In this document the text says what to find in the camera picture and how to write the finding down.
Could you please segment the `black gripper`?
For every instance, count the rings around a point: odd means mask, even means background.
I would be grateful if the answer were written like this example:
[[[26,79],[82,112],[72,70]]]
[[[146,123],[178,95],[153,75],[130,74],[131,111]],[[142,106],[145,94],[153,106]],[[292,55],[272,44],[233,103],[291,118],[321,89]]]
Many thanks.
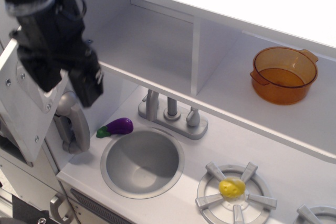
[[[9,13],[21,26],[11,37],[19,43],[19,59],[34,82],[50,92],[69,72],[84,108],[103,94],[103,72],[96,53],[82,39],[83,16],[76,0],[10,0]]]

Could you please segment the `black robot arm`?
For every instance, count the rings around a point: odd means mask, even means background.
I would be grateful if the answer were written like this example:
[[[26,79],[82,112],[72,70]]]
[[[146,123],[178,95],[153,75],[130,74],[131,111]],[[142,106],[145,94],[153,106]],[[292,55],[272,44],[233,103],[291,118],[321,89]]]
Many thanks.
[[[88,108],[103,93],[103,74],[95,51],[83,40],[84,0],[5,0],[21,26],[11,32],[21,64],[45,92],[68,72],[81,104]]]

